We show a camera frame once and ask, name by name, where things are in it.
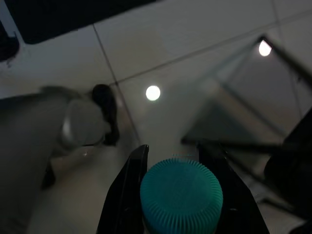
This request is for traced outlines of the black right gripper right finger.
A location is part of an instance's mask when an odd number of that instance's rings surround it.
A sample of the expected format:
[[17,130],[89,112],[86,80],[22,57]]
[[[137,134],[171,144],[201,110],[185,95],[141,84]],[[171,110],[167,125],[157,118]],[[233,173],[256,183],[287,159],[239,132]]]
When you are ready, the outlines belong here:
[[218,179],[223,206],[217,234],[268,234],[257,203],[240,176],[229,165],[219,148],[197,145],[198,159]]

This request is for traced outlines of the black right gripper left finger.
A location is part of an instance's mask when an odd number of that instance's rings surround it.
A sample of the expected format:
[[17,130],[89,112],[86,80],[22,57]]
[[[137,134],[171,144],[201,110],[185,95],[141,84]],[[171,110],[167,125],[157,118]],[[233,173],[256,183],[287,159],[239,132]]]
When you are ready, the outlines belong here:
[[147,172],[148,145],[134,149],[111,184],[97,226],[97,234],[144,233],[140,186]]

